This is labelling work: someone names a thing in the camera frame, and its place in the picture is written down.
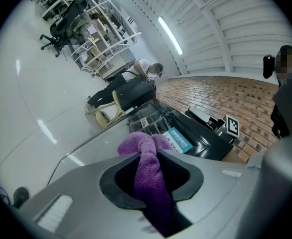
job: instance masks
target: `black chair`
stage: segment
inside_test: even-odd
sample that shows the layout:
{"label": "black chair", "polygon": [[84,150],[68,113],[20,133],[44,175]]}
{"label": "black chair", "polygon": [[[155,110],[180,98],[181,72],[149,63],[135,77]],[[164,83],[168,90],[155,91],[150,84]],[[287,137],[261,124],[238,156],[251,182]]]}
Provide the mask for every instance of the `black chair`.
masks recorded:
{"label": "black chair", "polygon": [[83,10],[86,7],[87,7],[86,0],[73,1],[64,12],[63,19],[58,24],[56,24],[56,22],[59,21],[60,19],[58,19],[51,25],[50,32],[52,37],[48,37],[44,34],[40,36],[40,39],[44,37],[45,39],[50,41],[50,43],[42,46],[41,50],[44,50],[45,47],[49,45],[53,45],[57,51],[55,57],[58,57],[60,55],[60,51],[62,50],[62,48],[65,45],[69,44],[70,38],[66,35],[67,28],[70,26],[73,20],[83,12]]}

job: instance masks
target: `red brick wall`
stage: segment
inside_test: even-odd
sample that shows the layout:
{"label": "red brick wall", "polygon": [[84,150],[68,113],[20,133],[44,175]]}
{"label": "red brick wall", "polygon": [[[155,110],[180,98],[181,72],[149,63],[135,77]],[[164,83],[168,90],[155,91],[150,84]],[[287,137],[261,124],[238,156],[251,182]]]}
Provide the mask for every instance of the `red brick wall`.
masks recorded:
{"label": "red brick wall", "polygon": [[243,162],[276,141],[270,119],[273,95],[278,86],[235,77],[187,77],[169,80],[157,89],[157,98],[185,112],[189,106],[223,118],[229,114],[240,122],[240,139],[233,151]]}

